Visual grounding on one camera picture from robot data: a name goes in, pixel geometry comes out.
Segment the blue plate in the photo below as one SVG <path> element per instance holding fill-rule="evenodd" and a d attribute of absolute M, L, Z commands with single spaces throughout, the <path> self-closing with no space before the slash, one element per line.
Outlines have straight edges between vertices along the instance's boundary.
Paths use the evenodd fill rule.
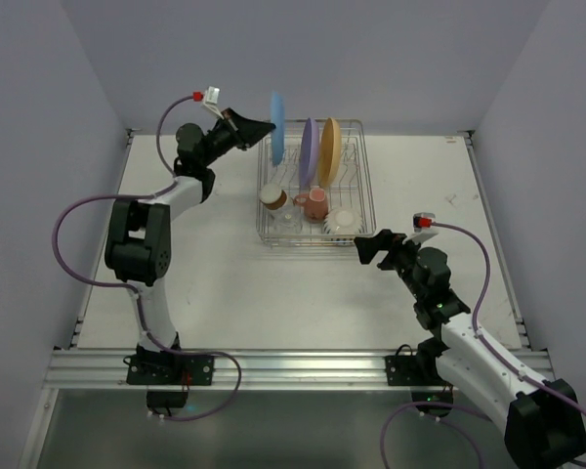
<path fill-rule="evenodd" d="M 271 122 L 274 125 L 272 131 L 272 165 L 279 165 L 284 157 L 285 149 L 285 110 L 282 96 L 272 92 L 271 97 Z"/>

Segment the white brown mug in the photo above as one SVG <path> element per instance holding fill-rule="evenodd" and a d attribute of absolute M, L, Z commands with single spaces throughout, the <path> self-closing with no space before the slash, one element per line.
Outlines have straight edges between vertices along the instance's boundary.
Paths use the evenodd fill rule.
<path fill-rule="evenodd" d="M 286 191 L 276 183 L 265 184 L 259 192 L 259 200 L 263 206 L 273 212 L 292 204 L 292 199 Z"/>

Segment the purple plate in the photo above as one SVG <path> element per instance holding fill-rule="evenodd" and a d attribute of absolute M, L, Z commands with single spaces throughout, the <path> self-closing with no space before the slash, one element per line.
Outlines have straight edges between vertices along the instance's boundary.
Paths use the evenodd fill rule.
<path fill-rule="evenodd" d="M 305 122 L 299 159 L 299 183 L 301 188 L 309 187 L 316 173 L 319 149 L 318 124 L 313 118 Z"/>

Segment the yellow plate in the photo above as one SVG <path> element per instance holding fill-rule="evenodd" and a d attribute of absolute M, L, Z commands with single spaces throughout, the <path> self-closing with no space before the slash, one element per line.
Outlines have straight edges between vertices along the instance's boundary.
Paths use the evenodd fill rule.
<path fill-rule="evenodd" d="M 331 186 L 340 168 L 341 138 L 340 124 L 335 118 L 329 117 L 321 134 L 317 165 L 318 183 L 323 189 Z"/>

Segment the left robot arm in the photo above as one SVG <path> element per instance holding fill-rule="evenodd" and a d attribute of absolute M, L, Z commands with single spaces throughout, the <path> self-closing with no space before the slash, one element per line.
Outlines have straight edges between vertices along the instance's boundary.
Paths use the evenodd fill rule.
<path fill-rule="evenodd" d="M 141 350 L 183 354 L 165 292 L 165 277 L 172 261 L 172 223 L 210 196 L 215 183 L 212 163 L 231 149 L 251 149 L 275 129 L 271 122 L 243 117 L 230 108 L 207 132 L 187 123 L 175 135 L 177 157 L 171 187 L 150 196 L 114 201 L 105 265 L 129 292 Z"/>

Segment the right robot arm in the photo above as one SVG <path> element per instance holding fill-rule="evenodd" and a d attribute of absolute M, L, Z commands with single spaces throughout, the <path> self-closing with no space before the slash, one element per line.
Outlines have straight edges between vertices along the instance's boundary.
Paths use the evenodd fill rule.
<path fill-rule="evenodd" d="M 572 387 L 521 362 L 478 323 L 450 286 L 446 254 L 422 244 L 424 233 L 383 230 L 354 240 L 361 264 L 379 252 L 413 295 L 413 309 L 431 339 L 417 359 L 431 378 L 457 386 L 499 429 L 520 468 L 557 468 L 586 453 L 586 429 Z"/>

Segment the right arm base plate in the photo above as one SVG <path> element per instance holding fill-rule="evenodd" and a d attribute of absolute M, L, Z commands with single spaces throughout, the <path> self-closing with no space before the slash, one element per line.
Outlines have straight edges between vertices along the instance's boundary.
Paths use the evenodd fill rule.
<path fill-rule="evenodd" d="M 435 416 L 449 414 L 449 408 L 442 404 L 454 403 L 453 386 L 439 377 L 426 351 L 415 351 L 408 344 L 402 344 L 384 357 L 384 364 L 387 384 L 407 387 L 418 410 Z"/>

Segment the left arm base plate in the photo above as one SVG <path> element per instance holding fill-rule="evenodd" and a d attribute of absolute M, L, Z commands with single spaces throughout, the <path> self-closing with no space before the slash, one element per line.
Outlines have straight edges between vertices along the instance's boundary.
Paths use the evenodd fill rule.
<path fill-rule="evenodd" d="M 168 352 L 153 352 L 138 346 L 136 352 L 123 359 L 128 366 L 126 382 L 137 386 L 179 386 L 180 391 L 147 391 L 149 410 L 173 415 L 187 404 L 188 391 L 193 386 L 210 386 L 215 358 L 197 354 L 179 356 Z"/>

